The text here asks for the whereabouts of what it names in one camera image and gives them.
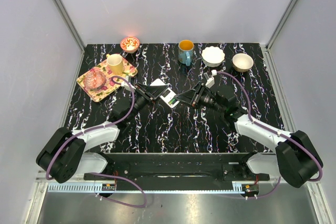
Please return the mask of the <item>white remote control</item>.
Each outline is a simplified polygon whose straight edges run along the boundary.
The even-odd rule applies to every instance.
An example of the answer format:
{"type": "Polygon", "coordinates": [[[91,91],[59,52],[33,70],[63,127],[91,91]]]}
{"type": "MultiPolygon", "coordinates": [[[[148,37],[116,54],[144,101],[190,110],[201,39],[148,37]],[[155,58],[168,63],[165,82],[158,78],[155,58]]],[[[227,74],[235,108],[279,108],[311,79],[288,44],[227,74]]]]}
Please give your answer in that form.
{"type": "Polygon", "coordinates": [[[161,79],[154,80],[150,86],[166,86],[164,92],[160,96],[161,100],[166,103],[171,109],[176,107],[179,101],[175,98],[176,93],[168,87],[161,79]]]}

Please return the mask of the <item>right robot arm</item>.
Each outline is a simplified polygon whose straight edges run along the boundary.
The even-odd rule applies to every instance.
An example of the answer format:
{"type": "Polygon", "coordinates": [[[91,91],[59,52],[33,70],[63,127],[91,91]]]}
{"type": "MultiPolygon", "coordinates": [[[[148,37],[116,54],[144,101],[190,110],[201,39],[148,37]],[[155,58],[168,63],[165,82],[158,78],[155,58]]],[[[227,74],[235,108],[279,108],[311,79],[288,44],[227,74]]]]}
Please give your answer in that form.
{"type": "Polygon", "coordinates": [[[212,92],[202,83],[177,94],[175,99],[194,109],[206,107],[219,113],[223,123],[241,136],[257,141],[270,154],[253,152],[239,161],[239,175],[250,180],[259,174],[283,178],[295,188],[322,175],[323,162],[303,131],[277,129],[249,115],[238,105],[230,87],[212,92]]]}

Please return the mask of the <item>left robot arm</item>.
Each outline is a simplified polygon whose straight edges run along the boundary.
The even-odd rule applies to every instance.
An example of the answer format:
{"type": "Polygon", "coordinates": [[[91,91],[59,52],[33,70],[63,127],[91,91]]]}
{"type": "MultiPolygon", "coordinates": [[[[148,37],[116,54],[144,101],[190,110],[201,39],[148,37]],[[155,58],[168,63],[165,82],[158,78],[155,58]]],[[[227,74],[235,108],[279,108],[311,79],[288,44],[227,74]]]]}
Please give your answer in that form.
{"type": "Polygon", "coordinates": [[[61,184],[77,174],[99,176],[104,180],[111,178],[115,174],[114,161],[104,153],[87,151],[117,140],[139,111],[158,100],[166,89],[166,85],[138,83],[129,98],[116,101],[109,120],[83,130],[58,128],[36,158],[37,165],[46,172],[46,179],[61,184]]]}

